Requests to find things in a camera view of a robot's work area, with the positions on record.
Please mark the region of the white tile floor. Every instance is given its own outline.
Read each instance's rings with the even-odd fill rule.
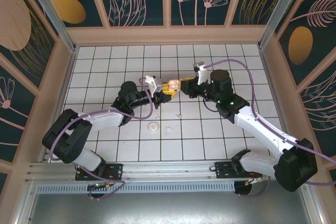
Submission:
[[[76,112],[105,109],[113,103],[124,81],[131,80],[139,86],[138,79],[146,74],[161,77],[163,81],[193,77],[194,62],[223,59],[247,64],[256,83],[257,109],[280,127],[256,45],[81,47],[64,108]],[[240,65],[225,63],[214,69],[228,70],[235,92],[251,100],[249,77]],[[214,103],[207,102],[207,105],[215,109]],[[149,110],[146,105],[136,109],[135,114],[146,116]],[[153,121],[160,126],[154,133],[148,130],[148,124]],[[189,99],[182,93],[160,106],[147,120],[132,120],[123,127],[90,134],[86,147],[110,162],[226,159],[244,148],[268,154],[250,133],[207,110],[199,99]]]

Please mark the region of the metal base plate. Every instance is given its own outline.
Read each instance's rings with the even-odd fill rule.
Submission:
[[[232,168],[231,162],[216,162],[215,163],[215,172],[217,178],[251,178],[254,177],[254,173],[243,172],[240,175],[237,175],[236,171]]]
[[[122,177],[122,168],[123,164],[106,164],[105,173],[102,175],[102,178],[121,180]],[[91,175],[84,172],[81,168],[76,169],[76,181],[92,181],[97,180]]]

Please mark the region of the yellow circle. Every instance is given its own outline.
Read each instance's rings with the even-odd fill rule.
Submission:
[[[295,65],[300,65],[308,58],[313,46],[313,35],[304,26],[297,27],[289,39],[289,59]]]
[[[61,19],[71,24],[85,20],[86,13],[78,0],[51,0]]]
[[[0,45],[12,51],[23,49],[30,38],[31,24],[24,0],[0,0]]]

